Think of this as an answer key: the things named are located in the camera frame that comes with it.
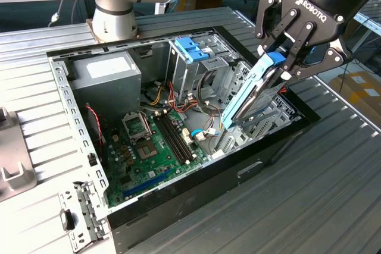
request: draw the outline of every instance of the blue pcie slot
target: blue pcie slot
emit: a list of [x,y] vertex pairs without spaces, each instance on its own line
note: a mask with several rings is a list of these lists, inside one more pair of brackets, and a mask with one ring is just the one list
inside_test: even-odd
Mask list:
[[132,189],[124,190],[123,196],[128,197],[128,196],[134,195],[135,193],[137,193],[141,190],[145,190],[146,188],[163,181],[170,171],[171,171],[171,169],[165,171],[161,175],[156,176],[155,178],[150,179],[149,181],[146,181],[146,182],[144,182],[144,183],[142,183],[136,187],[133,187]]

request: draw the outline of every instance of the slotted metal surface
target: slotted metal surface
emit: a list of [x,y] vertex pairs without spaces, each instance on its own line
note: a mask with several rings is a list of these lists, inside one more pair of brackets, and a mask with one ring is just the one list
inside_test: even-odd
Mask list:
[[57,192],[85,174],[45,53],[94,43],[85,24],[0,34],[0,106],[17,112],[38,177],[34,189],[0,203],[1,252],[71,249]]
[[[138,24],[145,36],[223,25],[250,51],[258,46],[254,26],[229,8]],[[84,174],[45,51],[91,43],[85,25],[0,34],[0,105],[17,111],[39,176],[37,187],[0,203],[1,247],[15,243],[9,252],[71,252],[56,194]],[[275,166],[130,253],[377,252],[380,136],[315,79],[292,88],[323,119]],[[113,243],[88,251],[114,253]]]
[[381,138],[315,79],[322,120],[274,166],[128,253],[376,253]]
[[381,0],[369,0],[354,19],[381,36]]

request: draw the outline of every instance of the yellow wire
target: yellow wire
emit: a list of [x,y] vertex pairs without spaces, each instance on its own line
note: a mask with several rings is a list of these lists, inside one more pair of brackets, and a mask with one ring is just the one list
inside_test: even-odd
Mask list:
[[157,97],[156,97],[155,101],[153,101],[153,102],[151,102],[151,103],[149,104],[150,106],[154,106],[154,105],[156,105],[157,103],[159,103],[159,101],[160,101],[160,94],[161,94],[161,91],[162,91],[162,88],[159,88],[159,92],[158,92],[158,94],[157,94]]

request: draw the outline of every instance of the ram slot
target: ram slot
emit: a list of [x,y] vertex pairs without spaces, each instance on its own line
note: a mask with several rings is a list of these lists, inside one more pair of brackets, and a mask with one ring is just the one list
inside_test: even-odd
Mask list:
[[173,127],[171,121],[166,116],[156,118],[155,121],[179,164],[185,164],[186,160],[191,161],[192,154],[183,142],[183,139],[177,133],[176,129]]

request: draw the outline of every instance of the blue plastic bracket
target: blue plastic bracket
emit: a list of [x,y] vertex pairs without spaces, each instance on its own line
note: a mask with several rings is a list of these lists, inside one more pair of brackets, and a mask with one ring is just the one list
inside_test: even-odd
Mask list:
[[202,61],[208,59],[209,55],[201,51],[198,44],[195,43],[190,37],[177,38],[174,44],[181,50],[183,55],[190,62]]
[[265,75],[268,68],[278,66],[283,63],[286,58],[280,52],[271,52],[263,54],[255,66],[250,70],[246,76],[245,82],[239,89],[238,93],[232,98],[224,112],[222,113],[222,123],[225,128],[231,128],[234,122],[234,116],[245,102],[246,98],[251,92],[263,83],[263,75]]

